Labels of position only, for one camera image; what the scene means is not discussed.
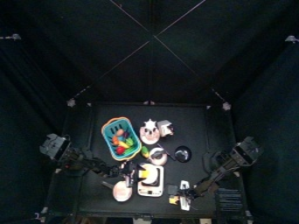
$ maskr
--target black table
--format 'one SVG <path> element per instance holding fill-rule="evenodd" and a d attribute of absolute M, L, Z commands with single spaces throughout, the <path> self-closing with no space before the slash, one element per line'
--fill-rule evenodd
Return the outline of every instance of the black table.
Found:
<path fill-rule="evenodd" d="M 187 180 L 191 186 L 209 176 L 205 171 L 204 155 L 216 151 L 233 149 L 236 145 L 234 129 L 230 112 L 222 107 L 198 105 L 135 105 L 94 103 L 91 107 L 70 108 L 65 125 L 65 133 L 71 136 L 74 147 L 90 148 L 94 155 L 110 165 L 121 165 L 110 154 L 109 146 L 102 136 L 102 126 L 114 117 L 125 116 L 130 119 L 135 133 L 145 122 L 169 120 L 174 125 L 174 136 L 162 137 L 159 144 L 174 154 L 178 146 L 191 148 L 193 158 L 186 164 L 167 160 L 165 167 L 165 187 L 169 184 L 181 185 Z M 146 145 L 153 149 L 157 144 Z M 146 159 L 138 155 L 138 163 Z M 208 194 L 191 203 L 191 211 L 183 211 L 181 206 L 169 203 L 167 190 L 159 198 L 141 196 L 134 186 L 134 194 L 129 201 L 118 202 L 113 191 L 101 182 L 106 180 L 115 184 L 122 178 L 102 178 L 93 171 L 79 177 L 70 177 L 61 172 L 54 174 L 50 192 L 50 216 L 85 215 L 106 217 L 135 218 L 217 218 L 221 217 L 216 195 Z M 245 198 L 242 178 L 233 177 L 225 185 L 238 189 Z M 244 217 L 248 209 L 244 199 L 244 209 L 234 213 Z"/>

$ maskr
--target black tent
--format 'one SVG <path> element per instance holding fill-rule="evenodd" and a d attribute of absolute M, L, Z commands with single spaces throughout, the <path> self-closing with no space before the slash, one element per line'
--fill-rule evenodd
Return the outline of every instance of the black tent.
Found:
<path fill-rule="evenodd" d="M 245 173 L 257 223 L 299 222 L 299 43 L 286 41 L 298 1 L 5 0 L 0 9 L 2 223 L 42 211 L 39 146 L 93 102 L 229 103 L 237 140 L 254 136 L 266 150 Z"/>

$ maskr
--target black curtain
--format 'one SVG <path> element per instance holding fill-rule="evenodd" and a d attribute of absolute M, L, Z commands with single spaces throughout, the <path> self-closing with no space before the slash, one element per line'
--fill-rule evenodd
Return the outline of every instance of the black curtain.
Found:
<path fill-rule="evenodd" d="M 5 37 L 14 34 L 2 20 L 0 27 Z M 50 184 L 39 146 L 47 134 L 62 133 L 67 102 L 13 39 L 0 39 L 0 93 L 0 223 L 30 223 Z"/>
<path fill-rule="evenodd" d="M 299 45 L 290 43 L 234 105 L 238 139 L 256 137 L 265 154 L 246 175 L 258 223 L 299 223 Z"/>

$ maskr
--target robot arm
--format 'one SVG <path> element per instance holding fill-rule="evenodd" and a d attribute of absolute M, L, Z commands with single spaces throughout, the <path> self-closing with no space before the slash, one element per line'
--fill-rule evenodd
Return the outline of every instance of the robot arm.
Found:
<path fill-rule="evenodd" d="M 138 180 L 137 170 L 143 169 L 143 167 L 134 164 L 133 161 L 125 162 L 122 166 L 118 167 L 117 165 L 109 165 L 99 158 L 89 158 L 83 150 L 71 147 L 71 140 L 57 134 L 50 134 L 47 136 L 47 140 L 41 146 L 41 152 L 59 162 L 63 169 L 71 169 L 71 167 L 77 167 L 77 169 L 86 168 L 105 178 L 123 176 L 129 187 L 131 187 Z"/>
<path fill-rule="evenodd" d="M 210 174 L 208 178 L 205 178 L 194 188 L 181 187 L 178 189 L 177 186 L 171 187 L 169 193 L 171 196 L 177 195 L 183 198 L 185 202 L 182 204 L 190 204 L 193 200 L 200 197 L 204 197 L 206 193 L 214 193 L 221 185 L 220 181 L 232 174 L 236 170 L 245 166 L 252 166 L 257 161 L 258 157 L 262 155 L 264 149 L 254 141 L 254 137 L 249 136 L 242 143 L 238 143 L 234 147 L 233 151 L 222 160 L 222 164 L 218 169 Z"/>

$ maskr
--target red object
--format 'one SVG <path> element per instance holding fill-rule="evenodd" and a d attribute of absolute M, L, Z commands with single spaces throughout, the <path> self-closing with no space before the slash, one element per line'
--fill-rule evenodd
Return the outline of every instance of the red object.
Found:
<path fill-rule="evenodd" d="M 127 149 L 126 149 L 123 146 L 118 146 L 118 147 L 117 147 L 117 154 L 118 154 L 118 155 L 122 155 L 122 154 L 126 152 L 126 150 L 127 150 Z"/>

